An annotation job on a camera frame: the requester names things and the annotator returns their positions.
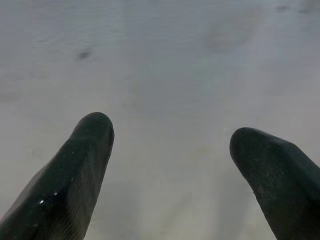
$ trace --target black rubber finger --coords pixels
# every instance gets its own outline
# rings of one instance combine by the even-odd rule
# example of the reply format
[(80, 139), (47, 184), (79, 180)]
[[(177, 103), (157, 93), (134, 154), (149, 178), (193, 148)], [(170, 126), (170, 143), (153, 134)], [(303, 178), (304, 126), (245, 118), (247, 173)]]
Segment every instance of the black rubber finger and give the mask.
[(296, 145), (244, 127), (231, 157), (278, 240), (320, 240), (320, 169)]
[(0, 240), (83, 240), (114, 143), (111, 120), (85, 116), (0, 222)]

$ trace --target dark spot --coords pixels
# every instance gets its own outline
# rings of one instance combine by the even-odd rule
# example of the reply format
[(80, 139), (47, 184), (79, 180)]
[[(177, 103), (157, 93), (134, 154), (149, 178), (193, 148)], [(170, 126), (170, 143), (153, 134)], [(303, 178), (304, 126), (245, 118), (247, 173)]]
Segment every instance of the dark spot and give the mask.
[(92, 52), (90, 50), (80, 52), (78, 54), (78, 60), (86, 59), (86, 58), (90, 57), (91, 54), (92, 54)]
[(278, 13), (283, 13), (283, 12), (288, 11), (288, 10), (289, 10), (289, 7), (286, 6), (286, 5), (281, 5), (281, 6), (277, 6), (276, 7), (276, 11)]

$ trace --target white surface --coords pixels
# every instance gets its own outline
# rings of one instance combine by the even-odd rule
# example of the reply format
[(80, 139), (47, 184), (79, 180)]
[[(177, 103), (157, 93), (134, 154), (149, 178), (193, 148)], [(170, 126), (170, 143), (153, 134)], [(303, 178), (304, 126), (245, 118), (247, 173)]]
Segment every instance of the white surface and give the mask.
[(229, 140), (258, 128), (320, 163), (319, 9), (0, 1), (0, 215), (99, 111), (115, 143), (87, 240), (274, 240)]

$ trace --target smudge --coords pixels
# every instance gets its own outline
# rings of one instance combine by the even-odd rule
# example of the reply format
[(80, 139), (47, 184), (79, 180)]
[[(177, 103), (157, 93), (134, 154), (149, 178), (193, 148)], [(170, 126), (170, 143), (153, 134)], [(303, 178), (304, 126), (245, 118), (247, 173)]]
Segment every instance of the smudge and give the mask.
[(214, 53), (232, 52), (254, 36), (262, 19), (261, 9), (247, 9), (214, 24), (204, 36), (206, 47)]

